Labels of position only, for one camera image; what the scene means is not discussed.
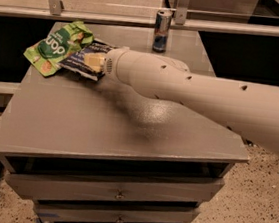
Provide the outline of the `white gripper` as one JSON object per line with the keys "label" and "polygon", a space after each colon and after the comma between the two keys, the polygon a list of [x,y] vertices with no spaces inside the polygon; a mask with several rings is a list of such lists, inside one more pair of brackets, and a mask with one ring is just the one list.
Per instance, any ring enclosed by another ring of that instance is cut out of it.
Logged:
{"label": "white gripper", "polygon": [[102,72],[110,79],[129,85],[131,69],[135,66],[140,54],[126,48],[113,49],[104,54],[87,53],[84,55],[84,63],[94,72]]}

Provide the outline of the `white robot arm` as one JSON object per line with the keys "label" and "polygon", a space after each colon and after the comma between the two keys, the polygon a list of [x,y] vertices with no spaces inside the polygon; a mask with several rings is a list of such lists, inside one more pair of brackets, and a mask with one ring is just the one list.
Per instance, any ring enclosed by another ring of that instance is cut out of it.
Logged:
{"label": "white robot arm", "polygon": [[279,87],[197,75],[177,59],[126,48],[84,60],[143,97],[181,104],[279,156]]}

